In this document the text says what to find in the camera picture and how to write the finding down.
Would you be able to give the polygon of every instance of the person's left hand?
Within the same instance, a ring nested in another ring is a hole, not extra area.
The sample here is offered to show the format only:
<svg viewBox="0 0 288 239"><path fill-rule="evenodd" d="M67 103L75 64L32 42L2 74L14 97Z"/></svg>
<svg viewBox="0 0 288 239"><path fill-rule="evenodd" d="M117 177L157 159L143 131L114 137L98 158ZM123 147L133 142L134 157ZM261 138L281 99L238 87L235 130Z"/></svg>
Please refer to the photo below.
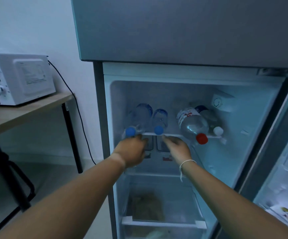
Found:
<svg viewBox="0 0 288 239"><path fill-rule="evenodd" d="M112 154L119 154L124 160L126 168L133 167L143 161L147 141L148 138L142 140L142 134L126 138L118 143Z"/></svg>

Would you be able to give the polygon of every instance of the forearm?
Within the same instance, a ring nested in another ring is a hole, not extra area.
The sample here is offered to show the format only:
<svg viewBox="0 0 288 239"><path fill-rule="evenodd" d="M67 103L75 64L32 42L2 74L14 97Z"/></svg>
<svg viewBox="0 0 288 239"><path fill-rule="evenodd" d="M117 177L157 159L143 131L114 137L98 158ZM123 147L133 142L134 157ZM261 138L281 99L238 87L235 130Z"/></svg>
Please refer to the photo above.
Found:
<svg viewBox="0 0 288 239"><path fill-rule="evenodd" d="M83 238L125 165L117 154L28 209L0 238Z"/></svg>
<svg viewBox="0 0 288 239"><path fill-rule="evenodd" d="M195 188L232 238L288 238L288 227L194 162L182 166Z"/></svg>

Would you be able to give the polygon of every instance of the water bottle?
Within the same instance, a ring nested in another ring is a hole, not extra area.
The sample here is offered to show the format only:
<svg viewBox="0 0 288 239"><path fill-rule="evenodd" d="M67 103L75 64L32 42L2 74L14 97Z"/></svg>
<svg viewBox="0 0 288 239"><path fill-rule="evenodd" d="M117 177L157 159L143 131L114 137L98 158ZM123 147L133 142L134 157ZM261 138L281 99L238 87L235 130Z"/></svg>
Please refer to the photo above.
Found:
<svg viewBox="0 0 288 239"><path fill-rule="evenodd" d="M125 119L125 136L133 137L146 131L148 123L153 114L153 109L149 104L141 103L130 111Z"/></svg>
<svg viewBox="0 0 288 239"><path fill-rule="evenodd" d="M201 102L190 102L190 106L194 107L195 110L206 119L209 129L216 136L221 136L224 133L224 130L221 128L221 121L213 110L209 110L204 105L201 105Z"/></svg>
<svg viewBox="0 0 288 239"><path fill-rule="evenodd" d="M162 135L168 126L168 113L164 109L157 109L152 118L152 125L156 135Z"/></svg>
<svg viewBox="0 0 288 239"><path fill-rule="evenodd" d="M182 135L189 140L197 140L199 144L206 144L209 127L205 118L181 99L174 100L172 108Z"/></svg>

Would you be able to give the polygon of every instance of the wooden tabletop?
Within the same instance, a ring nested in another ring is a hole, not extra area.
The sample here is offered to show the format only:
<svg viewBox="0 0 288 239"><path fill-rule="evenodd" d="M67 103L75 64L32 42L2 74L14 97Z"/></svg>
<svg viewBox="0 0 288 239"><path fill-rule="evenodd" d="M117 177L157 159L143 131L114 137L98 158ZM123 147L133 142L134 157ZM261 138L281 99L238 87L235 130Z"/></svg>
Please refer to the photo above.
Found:
<svg viewBox="0 0 288 239"><path fill-rule="evenodd" d="M23 106L0 106L0 133L23 124L31 116L48 111L72 98L71 93L55 93Z"/></svg>

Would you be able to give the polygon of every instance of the black chair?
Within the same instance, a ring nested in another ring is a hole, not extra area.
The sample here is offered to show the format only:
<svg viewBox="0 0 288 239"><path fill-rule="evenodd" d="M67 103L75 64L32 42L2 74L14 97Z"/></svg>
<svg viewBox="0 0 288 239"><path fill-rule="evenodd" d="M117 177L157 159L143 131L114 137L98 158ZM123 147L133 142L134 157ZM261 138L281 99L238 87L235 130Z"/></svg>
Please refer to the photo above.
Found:
<svg viewBox="0 0 288 239"><path fill-rule="evenodd" d="M22 188L20 187L16 177L14 176L12 168L19 177L27 184L30 188L30 193L27 196L27 201L21 204L19 201L19 197L21 199L21 193L23 193ZM14 183L8 183L8 187L13 194L14 198L18 202L19 206L16 207L2 222L0 222L0 229L2 229L20 210L25 211L28 207L30 207L29 201L31 201L35 197L34 185L29 180L29 178L22 172L22 170L16 165L14 162L9 160L9 156L0 150L0 174L6 180L13 180Z"/></svg>

